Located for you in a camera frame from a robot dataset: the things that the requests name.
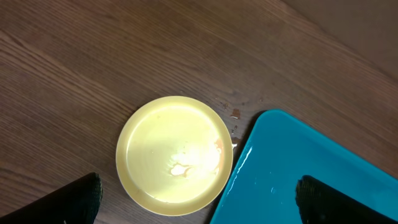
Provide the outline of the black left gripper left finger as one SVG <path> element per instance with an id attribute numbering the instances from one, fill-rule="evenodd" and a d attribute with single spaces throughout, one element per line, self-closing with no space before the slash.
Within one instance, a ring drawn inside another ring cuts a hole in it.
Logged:
<path id="1" fill-rule="evenodd" d="M 100 176 L 92 172 L 1 217 L 1 224 L 93 224 L 102 198 Z"/>

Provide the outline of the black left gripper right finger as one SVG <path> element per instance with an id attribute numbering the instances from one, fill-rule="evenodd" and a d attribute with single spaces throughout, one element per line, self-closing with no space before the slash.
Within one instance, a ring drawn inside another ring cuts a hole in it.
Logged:
<path id="1" fill-rule="evenodd" d="M 303 224 L 397 224 L 310 175 L 297 182 L 295 202 Z"/>

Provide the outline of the yellow plate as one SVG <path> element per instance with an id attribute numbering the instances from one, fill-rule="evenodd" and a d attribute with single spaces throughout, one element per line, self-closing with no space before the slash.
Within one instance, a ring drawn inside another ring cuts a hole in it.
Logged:
<path id="1" fill-rule="evenodd" d="M 228 182 L 233 146 L 220 116 L 186 96 L 166 96 L 128 119 L 116 147 L 126 193 L 142 208 L 182 216 L 210 204 Z"/>

